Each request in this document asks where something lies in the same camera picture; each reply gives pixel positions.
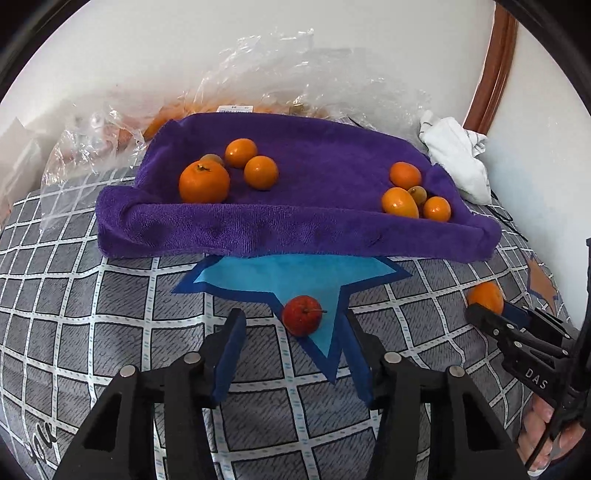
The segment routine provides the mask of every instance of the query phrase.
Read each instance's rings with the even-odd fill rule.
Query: brown star
[[[554,299],[558,298],[558,292],[556,287],[552,283],[552,280],[548,278],[542,267],[538,264],[535,256],[525,256],[527,264],[530,266],[528,275],[528,291],[538,297],[539,299],[545,300],[552,310],[552,314],[556,316],[556,304]]]

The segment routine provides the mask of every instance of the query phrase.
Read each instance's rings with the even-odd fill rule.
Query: metal rivet
[[[389,364],[399,364],[402,361],[402,355],[396,352],[386,352],[384,354],[384,360]]]
[[[119,375],[124,378],[131,377],[131,375],[134,373],[135,367],[133,365],[125,365],[124,367],[121,367],[121,370],[119,370]]]
[[[186,364],[193,365],[201,360],[201,355],[197,352],[189,352],[184,356],[183,360]]]
[[[449,368],[449,373],[453,377],[461,378],[464,376],[466,371],[462,367],[460,367],[459,365],[452,365]]]

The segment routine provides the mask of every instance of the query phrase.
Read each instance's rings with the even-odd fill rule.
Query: gray checkered fabric
[[[78,201],[43,235],[40,195],[32,193],[15,205],[0,238],[0,434],[29,477],[53,476],[120,367],[169,365],[198,349],[240,307],[247,340],[234,382],[219,408],[203,411],[219,478],[363,478],[380,415],[358,400],[344,358],[331,385],[268,306],[171,294],[202,255],[110,260],[100,254],[88,199],[104,185],[132,183],[133,176],[110,171],[47,193],[44,208]],[[467,290],[491,280],[508,301],[546,309],[527,292],[524,254],[532,254],[528,245],[504,231],[488,262],[393,258],[412,277],[350,298],[362,327],[387,349],[424,368],[463,365],[512,437],[531,393],[502,369],[494,340],[467,325],[463,312]],[[556,308],[568,319],[561,300]],[[417,478],[427,473],[429,418],[426,405]],[[164,479],[162,405],[155,409],[154,438]]]

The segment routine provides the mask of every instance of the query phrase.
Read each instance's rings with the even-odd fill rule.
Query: red apple
[[[281,321],[293,336],[304,337],[318,329],[325,312],[318,300],[308,295],[300,295],[285,304]]]

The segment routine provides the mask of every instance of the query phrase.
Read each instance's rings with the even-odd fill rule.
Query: white label
[[[224,113],[252,113],[252,105],[220,105],[217,107],[217,112]]]

